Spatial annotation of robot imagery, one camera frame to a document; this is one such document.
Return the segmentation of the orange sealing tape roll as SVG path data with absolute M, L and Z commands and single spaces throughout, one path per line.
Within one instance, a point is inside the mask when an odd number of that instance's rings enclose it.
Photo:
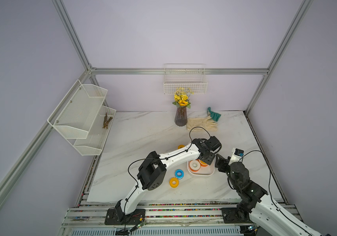
M 201 165 L 202 167 L 208 166 L 208 164 L 206 164 L 205 162 L 203 162 L 203 161 L 201 161 L 201 160 L 199 160 L 199 162 L 200 162 L 200 165 Z
M 201 164 L 198 160 L 192 160 L 189 162 L 189 169 L 191 172 L 197 172 L 201 168 Z

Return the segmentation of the blue sealing tape roll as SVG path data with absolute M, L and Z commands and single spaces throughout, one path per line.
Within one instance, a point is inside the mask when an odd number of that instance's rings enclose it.
M 177 169 L 175 171 L 175 177 L 178 179 L 178 180 L 181 180 L 183 177 L 184 177 L 184 172 L 181 170 L 181 169 Z

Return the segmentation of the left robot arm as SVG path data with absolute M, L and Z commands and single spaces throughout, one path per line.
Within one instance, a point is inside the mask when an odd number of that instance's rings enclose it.
M 136 210 L 146 192 L 157 189 L 163 183 L 167 170 L 192 160 L 201 160 L 210 165 L 221 147 L 221 142 L 215 136 L 211 136 L 209 139 L 194 139 L 188 145 L 172 152 L 149 153 L 147 158 L 140 160 L 142 164 L 138 173 L 132 177 L 135 181 L 134 187 L 115 206 L 118 220 L 124 222 L 126 216 Z

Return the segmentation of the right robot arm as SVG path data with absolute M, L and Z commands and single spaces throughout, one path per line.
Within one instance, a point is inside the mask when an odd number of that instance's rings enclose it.
M 273 236 L 321 235 L 283 208 L 263 187 L 253 182 L 242 162 L 231 162 L 230 158 L 216 155 L 215 167 L 227 175 L 228 184 L 241 198 L 236 207 L 221 209 L 225 224 L 249 221 Z

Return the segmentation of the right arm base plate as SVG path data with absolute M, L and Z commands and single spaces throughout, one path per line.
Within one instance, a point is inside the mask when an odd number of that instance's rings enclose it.
M 221 208 L 222 217 L 225 224 L 252 223 L 250 213 L 256 206 L 256 202 L 248 203 L 241 201 L 236 207 Z

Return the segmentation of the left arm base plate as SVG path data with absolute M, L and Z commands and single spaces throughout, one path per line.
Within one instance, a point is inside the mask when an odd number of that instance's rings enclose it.
M 106 213 L 105 225 L 137 225 L 145 219 L 145 209 L 136 209 L 130 214 L 124 214 L 124 205 L 119 200 L 115 207 L 109 208 Z

